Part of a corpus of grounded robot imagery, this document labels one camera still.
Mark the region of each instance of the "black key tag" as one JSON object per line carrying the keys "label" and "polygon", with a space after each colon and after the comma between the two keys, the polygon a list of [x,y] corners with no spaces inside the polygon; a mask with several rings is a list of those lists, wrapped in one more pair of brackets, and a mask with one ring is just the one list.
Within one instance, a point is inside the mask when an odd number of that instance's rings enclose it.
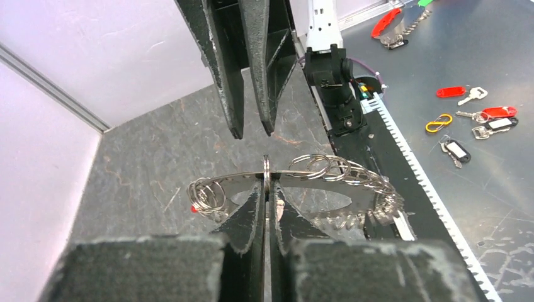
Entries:
{"label": "black key tag", "polygon": [[517,118],[500,118],[498,120],[487,121],[484,127],[491,131],[499,131],[502,129],[514,127],[519,123]]}
{"label": "black key tag", "polygon": [[471,160],[471,154],[455,140],[449,140],[445,143],[445,148],[459,161],[469,162]]}

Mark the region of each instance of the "metal table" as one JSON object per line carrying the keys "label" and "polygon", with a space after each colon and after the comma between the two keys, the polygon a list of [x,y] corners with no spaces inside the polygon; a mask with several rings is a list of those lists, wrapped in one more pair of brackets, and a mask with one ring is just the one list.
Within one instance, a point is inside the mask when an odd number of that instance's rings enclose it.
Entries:
{"label": "metal table", "polygon": [[[379,71],[385,103],[434,187],[505,301],[529,301],[534,294],[534,163],[528,160],[532,132],[528,97],[534,93],[534,3],[435,1],[432,15],[407,38],[386,50],[370,38],[378,18],[343,32],[348,55]],[[470,85],[489,95],[461,107],[436,90]],[[488,140],[475,140],[469,118],[455,117],[436,135],[424,126],[442,113],[515,106],[519,125]],[[472,155],[462,169],[438,140],[447,134]]]}

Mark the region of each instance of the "ring holder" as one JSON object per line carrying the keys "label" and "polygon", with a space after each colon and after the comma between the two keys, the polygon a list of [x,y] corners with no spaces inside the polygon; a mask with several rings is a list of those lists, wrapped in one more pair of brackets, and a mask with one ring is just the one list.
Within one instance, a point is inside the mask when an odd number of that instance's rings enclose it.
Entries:
{"label": "ring holder", "polygon": [[[269,157],[265,155],[263,172],[202,177],[192,182],[187,192],[197,212],[216,222],[223,222],[240,207],[233,202],[232,196],[257,186],[262,186],[265,196],[268,196],[274,183],[276,187],[320,189],[349,197],[351,203],[342,208],[302,213],[321,228],[325,224],[337,230],[363,228],[367,217],[373,224],[395,223],[401,236],[404,234],[407,240],[415,239],[403,211],[404,199],[387,177],[338,156],[307,154],[293,159],[288,170],[271,171]],[[287,202],[298,208],[290,199]]]}

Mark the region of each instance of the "red tag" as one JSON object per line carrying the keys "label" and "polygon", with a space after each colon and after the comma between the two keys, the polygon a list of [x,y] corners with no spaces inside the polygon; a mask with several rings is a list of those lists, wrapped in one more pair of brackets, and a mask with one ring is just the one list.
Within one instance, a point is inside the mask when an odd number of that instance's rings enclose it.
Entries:
{"label": "red tag", "polygon": [[486,115],[486,118],[512,118],[516,116],[517,109],[512,106],[492,107],[482,110],[482,113]]}
{"label": "red tag", "polygon": [[394,8],[393,10],[389,11],[380,21],[375,25],[373,30],[371,31],[371,38],[376,38],[380,36],[382,31],[395,19],[395,16],[401,13],[400,8]]}
{"label": "red tag", "polygon": [[439,98],[450,98],[452,96],[463,96],[465,94],[465,88],[463,86],[446,87],[436,91],[436,95]]}

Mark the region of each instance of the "orange carabiner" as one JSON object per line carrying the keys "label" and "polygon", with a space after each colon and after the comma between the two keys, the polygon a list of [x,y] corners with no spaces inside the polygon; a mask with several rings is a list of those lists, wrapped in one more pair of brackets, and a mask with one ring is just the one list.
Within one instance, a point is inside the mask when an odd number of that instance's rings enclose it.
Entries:
{"label": "orange carabiner", "polygon": [[424,129],[428,133],[436,133],[440,131],[441,129],[443,129],[443,127],[445,127],[446,125],[449,125],[450,123],[452,123],[452,116],[448,114],[442,114],[436,120],[431,121],[428,124],[426,124]]}

